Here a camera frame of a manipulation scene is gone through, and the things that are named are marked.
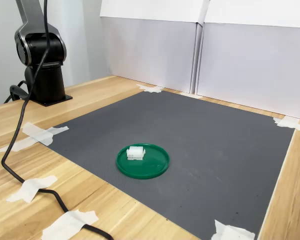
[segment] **wooden table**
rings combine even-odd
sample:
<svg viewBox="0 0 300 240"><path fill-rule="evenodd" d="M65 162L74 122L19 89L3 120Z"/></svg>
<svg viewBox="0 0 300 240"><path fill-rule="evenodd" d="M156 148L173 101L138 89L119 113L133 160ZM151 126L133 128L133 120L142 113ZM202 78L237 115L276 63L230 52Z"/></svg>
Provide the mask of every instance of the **wooden table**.
<svg viewBox="0 0 300 240"><path fill-rule="evenodd" d="M77 118L143 90L138 82L109 76L66 88L73 96L50 107L29 102L23 123L42 129ZM180 92L164 89L179 94ZM283 115L216 99L201 100L243 109L276 118ZM7 145L15 131L23 101L0 105L0 148ZM18 140L27 137L20 133ZM1 166L0 153L0 239L40 239L63 211L54 196L38 193L31 203L6 202L21 184ZM11 152L6 163L24 179L55 175L58 180L49 189L56 190L69 210L95 211L94 223L115 239L197 239L195 236L151 210L147 206L91 174L70 160L36 143L19 152ZM82 229L74 239L101 239ZM300 131L295 130L288 154L264 220L261 240L300 240Z"/></svg>

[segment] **black cable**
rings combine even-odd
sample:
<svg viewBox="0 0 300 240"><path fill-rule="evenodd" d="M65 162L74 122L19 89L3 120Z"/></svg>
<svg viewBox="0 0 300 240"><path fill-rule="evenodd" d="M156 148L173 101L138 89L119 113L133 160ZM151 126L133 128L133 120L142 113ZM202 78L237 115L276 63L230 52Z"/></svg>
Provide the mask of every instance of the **black cable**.
<svg viewBox="0 0 300 240"><path fill-rule="evenodd" d="M21 87L21 86L22 86L22 84L27 84L27 83L26 83L26 81L25 81L25 80L23 80L23 81L19 82L19 84L18 84L17 86L18 86L18 87ZM3 104L6 104L7 102L9 102L11 98L12 98L12 97L11 97L11 95L10 95L10 96L8 96L8 98L7 98L7 99L4 101L4 103L3 103Z"/></svg>
<svg viewBox="0 0 300 240"><path fill-rule="evenodd" d="M31 93L34 89L34 85L36 83L36 79L37 79L37 75L38 75L38 72L42 69L43 67L43 64L48 56L48 53L49 53L49 50L50 50L50 38L49 38L49 30L48 30L48 20L47 20L47 5L48 5L48 0L44 0L44 9L43 9L43 18L44 18L44 30L45 30L45 36L46 36L46 50L44 51L44 54L42 56L42 59L35 71L35 74L34 74L34 77L33 77L33 84L30 88L30 91L29 91L29 94L28 96L26 97L26 99L24 100L24 103L22 105L22 108L21 108L21 114L20 114L20 118L19 118L19 121L18 121L18 124L16 126L16 130L14 132L14 135L12 137L12 140L1 160L1 164L2 166L4 167L4 169L6 169L12 176L14 176L19 182L21 182L22 184L24 183L24 179L22 177L20 177L18 174L16 174L10 167L8 167L8 165L6 164L6 160L7 160L7 157L13 147L13 145L15 144L16 142L16 139L17 139L17 136L19 134L19 131L20 131L20 128L21 128L21 124L22 124L22 121L24 119L24 115L25 115L25 110L26 110L26 106L30 100L30 96L31 96ZM54 191L54 190L49 190L49 189L42 189L40 188L38 190L39 193L47 193L47 194L53 194L56 198L56 200L58 201L58 203L60 204L62 210L66 213L68 212L69 210L67 209L66 205L64 204L64 202L61 200L61 197L59 196L59 194ZM96 228L94 226L90 226L88 224L85 224L83 225L83 228L87 229L87 230L90 230L94 233L97 233L103 237L105 237L106 239L108 240L114 240L114 238L108 234L107 232L99 229L99 228Z"/></svg>

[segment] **green plate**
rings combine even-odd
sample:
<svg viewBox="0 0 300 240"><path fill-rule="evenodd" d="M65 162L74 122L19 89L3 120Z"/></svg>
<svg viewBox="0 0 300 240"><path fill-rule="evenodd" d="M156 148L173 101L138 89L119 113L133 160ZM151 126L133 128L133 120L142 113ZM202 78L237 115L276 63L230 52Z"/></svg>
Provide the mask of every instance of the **green plate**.
<svg viewBox="0 0 300 240"><path fill-rule="evenodd" d="M124 175L134 179L153 179L168 169L170 158L163 148L148 143L131 146L143 147L145 155L143 160L128 160L127 149L130 145L123 148L116 156L116 165Z"/></svg>

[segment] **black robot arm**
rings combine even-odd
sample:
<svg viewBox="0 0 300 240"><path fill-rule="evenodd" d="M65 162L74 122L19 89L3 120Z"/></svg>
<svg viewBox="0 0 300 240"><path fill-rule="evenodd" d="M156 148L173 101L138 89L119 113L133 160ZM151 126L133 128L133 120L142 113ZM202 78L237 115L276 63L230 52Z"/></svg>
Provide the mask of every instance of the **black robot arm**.
<svg viewBox="0 0 300 240"><path fill-rule="evenodd" d="M48 24L49 35L46 35L39 0L16 0L16 4L23 24L15 32L14 40L19 59L27 66L24 76L28 91L33 85L34 73L47 48L47 38L50 40L48 56L38 72L30 99L43 106L72 99L65 94L61 66L67 57L67 50L59 31ZM10 96L17 100L18 96L24 98L24 92L14 85L10 88Z"/></svg>

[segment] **masking tape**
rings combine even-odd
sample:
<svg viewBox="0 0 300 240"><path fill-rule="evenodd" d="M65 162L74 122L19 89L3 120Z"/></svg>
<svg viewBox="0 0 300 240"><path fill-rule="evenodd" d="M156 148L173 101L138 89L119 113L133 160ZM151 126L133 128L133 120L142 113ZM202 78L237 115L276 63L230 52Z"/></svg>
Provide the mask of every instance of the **masking tape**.
<svg viewBox="0 0 300 240"><path fill-rule="evenodd" d="M67 211L52 225L42 231L42 240L67 240L77 234L85 225L98 221L95 211Z"/></svg>
<svg viewBox="0 0 300 240"><path fill-rule="evenodd" d="M19 191L12 194L6 201L15 202L23 199L26 203L30 203L39 189L50 187L57 180L57 177L53 175L25 180Z"/></svg>
<svg viewBox="0 0 300 240"><path fill-rule="evenodd" d="M186 96L186 97L190 97L190 98L193 98L193 99L200 99L200 98L202 98L202 96L191 94L191 93L187 93L187 92L181 92L180 95Z"/></svg>
<svg viewBox="0 0 300 240"><path fill-rule="evenodd" d="M287 127L291 129L297 129L300 131L299 118L285 116L283 119L274 117L273 120L279 127Z"/></svg>
<svg viewBox="0 0 300 240"><path fill-rule="evenodd" d="M254 240L255 234L243 228L224 225L221 222L214 220L216 233L211 240Z"/></svg>
<svg viewBox="0 0 300 240"><path fill-rule="evenodd" d="M22 149L28 148L37 142L41 142L42 144L49 146L53 142L53 135L62 133L69 128L67 126L64 127L50 127L47 130L41 129L40 127L27 122L22 132L28 135L25 139L20 141L16 141L11 149L13 152L18 152ZM4 146L0 148L0 153L7 151L8 146Z"/></svg>
<svg viewBox="0 0 300 240"><path fill-rule="evenodd" d="M149 92L149 93L161 93L161 90L164 89L163 86L143 86L140 84L137 84L137 86L140 87L140 89L144 89L144 92Z"/></svg>

